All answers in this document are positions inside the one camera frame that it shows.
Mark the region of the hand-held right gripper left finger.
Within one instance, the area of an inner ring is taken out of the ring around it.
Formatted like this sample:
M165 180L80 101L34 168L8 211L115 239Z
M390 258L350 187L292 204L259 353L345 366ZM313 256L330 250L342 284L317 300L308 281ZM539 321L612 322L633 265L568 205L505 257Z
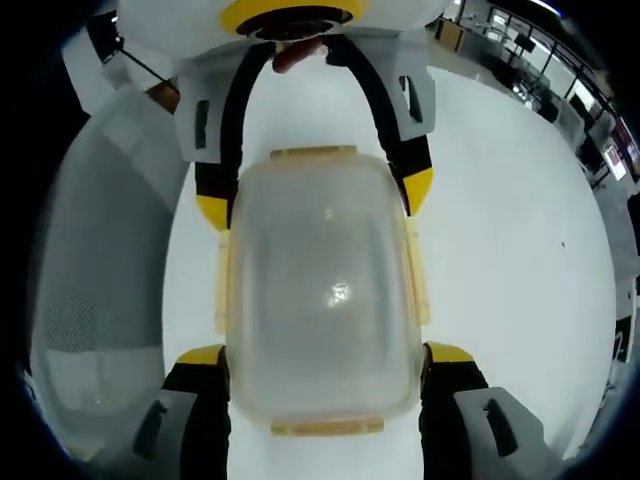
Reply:
M226 348L192 349L176 360L132 440L141 479L226 479L231 434Z

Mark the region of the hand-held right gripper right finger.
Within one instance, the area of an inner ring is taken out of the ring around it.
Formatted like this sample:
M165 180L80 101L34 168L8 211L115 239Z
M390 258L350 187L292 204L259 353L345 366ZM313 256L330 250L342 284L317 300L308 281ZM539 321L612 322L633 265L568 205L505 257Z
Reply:
M489 386L465 350L437 342L423 348L423 477L548 479L542 422L507 390Z

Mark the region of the person's left hand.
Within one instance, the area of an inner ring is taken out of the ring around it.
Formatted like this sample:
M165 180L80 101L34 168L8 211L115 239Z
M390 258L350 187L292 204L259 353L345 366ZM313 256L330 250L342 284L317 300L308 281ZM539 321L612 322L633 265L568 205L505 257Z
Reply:
M287 44L276 52L272 60L272 70L277 74L285 74L323 47L324 41L320 37Z

